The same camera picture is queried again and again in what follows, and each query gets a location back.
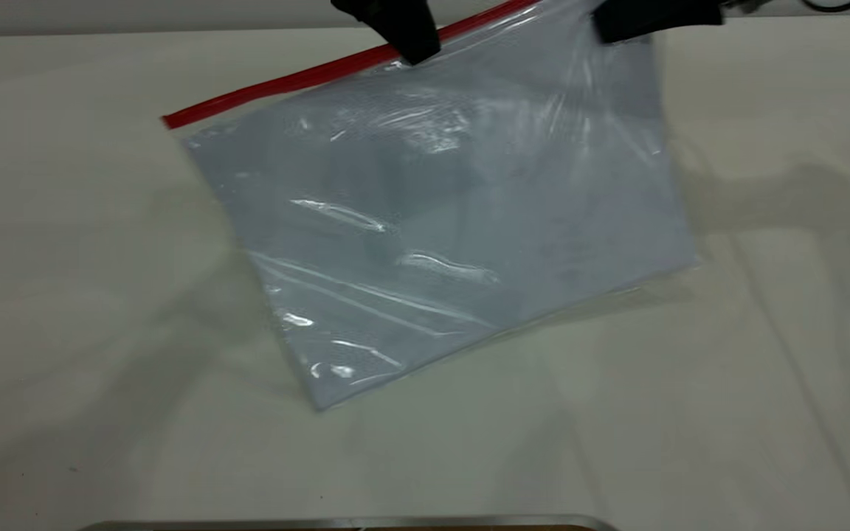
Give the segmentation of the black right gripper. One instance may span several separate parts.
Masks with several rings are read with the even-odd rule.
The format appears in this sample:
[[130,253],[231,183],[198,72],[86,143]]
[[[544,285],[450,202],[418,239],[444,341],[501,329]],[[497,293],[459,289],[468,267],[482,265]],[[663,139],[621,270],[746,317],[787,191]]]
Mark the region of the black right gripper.
[[601,43],[614,44],[654,32],[654,27],[722,26],[721,1],[604,1],[592,12]]

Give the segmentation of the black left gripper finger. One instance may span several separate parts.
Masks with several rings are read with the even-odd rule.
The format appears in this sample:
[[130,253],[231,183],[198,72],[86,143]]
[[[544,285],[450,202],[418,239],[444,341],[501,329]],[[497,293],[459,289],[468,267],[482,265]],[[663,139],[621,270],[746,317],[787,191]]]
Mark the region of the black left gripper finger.
[[427,1],[377,1],[375,31],[411,65],[424,63],[442,50]]
[[354,17],[355,20],[378,32],[387,28],[390,21],[385,1],[333,0],[330,3],[334,9]]

